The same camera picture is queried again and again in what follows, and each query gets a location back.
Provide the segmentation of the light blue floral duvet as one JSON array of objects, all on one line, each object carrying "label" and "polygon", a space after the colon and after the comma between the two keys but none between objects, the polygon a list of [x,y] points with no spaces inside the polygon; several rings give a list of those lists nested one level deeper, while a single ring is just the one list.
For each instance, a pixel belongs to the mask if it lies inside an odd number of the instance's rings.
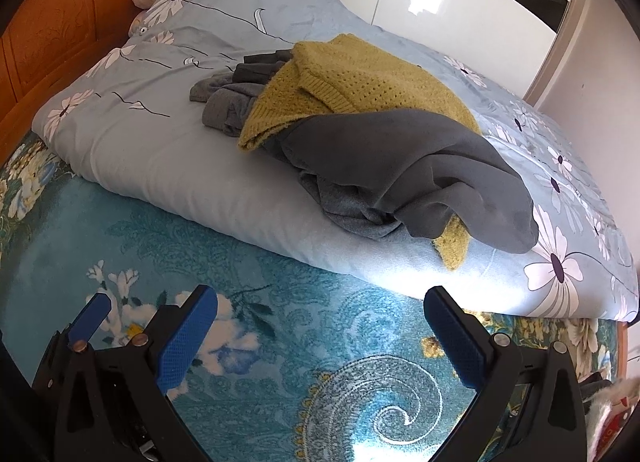
[{"label": "light blue floral duvet", "polygon": [[[473,241],[448,269],[427,240],[379,241],[337,227],[284,163],[244,152],[189,99],[206,74],[298,40],[354,34],[450,88],[520,174],[540,236],[513,255]],[[72,170],[258,248],[421,296],[443,286],[464,308],[518,316],[630,321],[639,285],[626,241],[551,118],[453,58],[386,32],[340,0],[158,0],[128,42],[37,112],[35,133]]]}]

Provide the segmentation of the teal floral bed blanket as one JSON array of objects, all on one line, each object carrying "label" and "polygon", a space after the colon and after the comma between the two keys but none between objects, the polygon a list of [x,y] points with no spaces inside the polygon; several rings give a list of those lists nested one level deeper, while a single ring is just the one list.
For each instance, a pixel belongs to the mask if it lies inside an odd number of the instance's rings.
[{"label": "teal floral bed blanket", "polygon": [[26,378],[97,292],[122,346],[199,284],[218,315],[169,394],[216,461],[425,461],[473,398],[421,293],[244,243],[87,182],[35,134],[1,167],[1,330]]}]

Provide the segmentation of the dark grey garment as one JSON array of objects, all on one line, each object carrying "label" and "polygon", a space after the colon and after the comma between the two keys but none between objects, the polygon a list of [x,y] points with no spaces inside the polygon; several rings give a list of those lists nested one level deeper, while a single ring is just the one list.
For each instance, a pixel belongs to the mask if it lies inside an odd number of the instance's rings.
[{"label": "dark grey garment", "polygon": [[[198,81],[189,92],[203,105],[203,124],[238,144],[248,111],[284,65],[273,57],[248,69],[244,63]],[[356,210],[382,216],[385,236],[378,240],[434,244],[445,216],[458,216],[470,241],[504,252],[525,253],[538,240],[533,200],[521,176],[481,133],[435,112],[315,115],[254,150],[294,168],[304,189],[320,187],[320,194],[347,202],[354,196]]]}]

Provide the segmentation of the orange wooden headboard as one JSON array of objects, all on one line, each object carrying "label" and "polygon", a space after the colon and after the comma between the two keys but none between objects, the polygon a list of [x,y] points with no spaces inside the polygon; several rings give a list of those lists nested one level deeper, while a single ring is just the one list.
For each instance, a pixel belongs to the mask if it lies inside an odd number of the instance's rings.
[{"label": "orange wooden headboard", "polygon": [[1,35],[1,161],[54,94],[121,45],[132,0],[24,0]]}]

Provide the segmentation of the mustard yellow knit sweater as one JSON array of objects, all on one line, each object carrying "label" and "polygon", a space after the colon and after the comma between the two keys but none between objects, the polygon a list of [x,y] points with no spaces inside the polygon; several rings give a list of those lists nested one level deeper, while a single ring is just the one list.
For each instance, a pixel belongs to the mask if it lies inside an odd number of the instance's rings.
[{"label": "mustard yellow knit sweater", "polygon": [[[250,63],[266,62],[273,57],[283,68],[274,72],[266,88],[248,111],[239,136],[239,147],[254,150],[268,138],[293,128],[315,115],[359,114],[392,109],[422,109],[443,115],[477,135],[470,110],[441,81],[420,66],[401,60],[352,34],[341,34],[326,43],[299,42],[288,52],[244,58]],[[378,240],[383,237],[382,216],[373,210],[356,210],[354,196],[347,202],[338,194],[311,195],[323,211],[352,234]],[[436,231],[434,247],[445,266],[454,270],[465,260],[470,235],[458,216],[445,216],[444,230]]]}]

